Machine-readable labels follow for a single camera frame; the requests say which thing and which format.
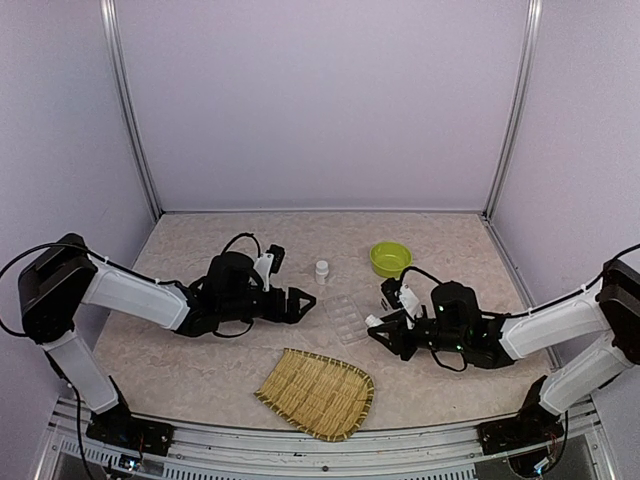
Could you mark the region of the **white capped pill bottle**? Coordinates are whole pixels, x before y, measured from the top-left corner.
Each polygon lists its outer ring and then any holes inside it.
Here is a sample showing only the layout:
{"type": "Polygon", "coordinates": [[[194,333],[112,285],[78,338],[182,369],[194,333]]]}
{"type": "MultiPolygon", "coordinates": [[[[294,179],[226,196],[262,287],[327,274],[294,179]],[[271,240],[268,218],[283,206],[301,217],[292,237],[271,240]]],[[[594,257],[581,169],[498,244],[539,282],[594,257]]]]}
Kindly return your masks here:
{"type": "Polygon", "coordinates": [[[319,260],[315,264],[315,280],[319,285],[325,285],[329,276],[329,264],[326,260],[319,260]]]}

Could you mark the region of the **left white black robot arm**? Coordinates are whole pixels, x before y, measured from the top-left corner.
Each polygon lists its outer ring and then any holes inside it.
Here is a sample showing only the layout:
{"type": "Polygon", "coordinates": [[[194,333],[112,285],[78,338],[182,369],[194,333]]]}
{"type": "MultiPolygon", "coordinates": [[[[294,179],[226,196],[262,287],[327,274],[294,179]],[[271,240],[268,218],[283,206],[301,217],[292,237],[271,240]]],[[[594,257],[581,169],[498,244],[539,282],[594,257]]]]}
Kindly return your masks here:
{"type": "Polygon", "coordinates": [[[26,252],[36,258],[18,277],[19,331],[2,329],[40,346],[52,367],[89,407],[88,437],[104,443],[135,445],[159,437],[171,426],[135,416],[114,380],[104,373],[76,331],[74,316],[94,305],[149,321],[177,335],[220,337],[221,324],[255,320],[294,325],[316,305],[313,295],[294,287],[275,287],[285,251],[278,245],[256,257],[229,246],[213,257],[207,272],[189,285],[161,281],[127,269],[90,250],[83,237],[69,233],[26,252]]]}

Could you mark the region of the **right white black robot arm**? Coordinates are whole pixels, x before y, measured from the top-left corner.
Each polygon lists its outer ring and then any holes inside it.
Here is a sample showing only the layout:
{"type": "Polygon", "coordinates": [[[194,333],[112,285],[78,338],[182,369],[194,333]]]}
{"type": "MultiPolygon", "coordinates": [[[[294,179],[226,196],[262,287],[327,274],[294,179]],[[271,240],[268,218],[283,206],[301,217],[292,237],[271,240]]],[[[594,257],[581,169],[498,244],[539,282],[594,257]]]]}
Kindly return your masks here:
{"type": "Polygon", "coordinates": [[[499,369],[576,337],[597,339],[555,373],[535,381],[518,412],[484,422],[478,435],[484,454],[524,448],[567,433],[560,417],[579,399],[609,384],[639,362],[639,273],[614,256],[590,283],[522,313],[480,309],[475,291],[456,281],[437,282],[428,316],[403,278],[381,291],[390,314],[366,318],[368,335],[408,361],[424,348],[457,353],[465,366],[499,369]]]}

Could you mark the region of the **small white pill bottle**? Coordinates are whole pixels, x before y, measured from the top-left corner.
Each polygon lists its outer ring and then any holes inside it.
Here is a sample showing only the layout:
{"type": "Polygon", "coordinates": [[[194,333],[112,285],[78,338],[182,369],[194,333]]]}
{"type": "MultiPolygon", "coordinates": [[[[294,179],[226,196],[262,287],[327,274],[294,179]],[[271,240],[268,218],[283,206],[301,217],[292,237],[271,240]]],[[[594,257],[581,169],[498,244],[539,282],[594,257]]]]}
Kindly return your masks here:
{"type": "Polygon", "coordinates": [[[368,328],[375,328],[385,324],[385,321],[375,315],[368,315],[365,318],[365,324],[368,328]]]}

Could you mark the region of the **clear plastic pill organizer box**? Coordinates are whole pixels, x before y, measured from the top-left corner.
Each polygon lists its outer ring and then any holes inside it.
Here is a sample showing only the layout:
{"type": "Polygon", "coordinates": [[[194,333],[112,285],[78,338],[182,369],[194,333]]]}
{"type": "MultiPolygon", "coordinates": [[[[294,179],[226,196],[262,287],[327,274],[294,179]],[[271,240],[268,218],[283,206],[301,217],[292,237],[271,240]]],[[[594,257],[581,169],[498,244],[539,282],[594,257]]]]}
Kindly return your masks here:
{"type": "Polygon", "coordinates": [[[330,297],[323,301],[323,306],[334,332],[343,345],[351,345],[369,337],[368,325],[350,296],[330,297]]]}

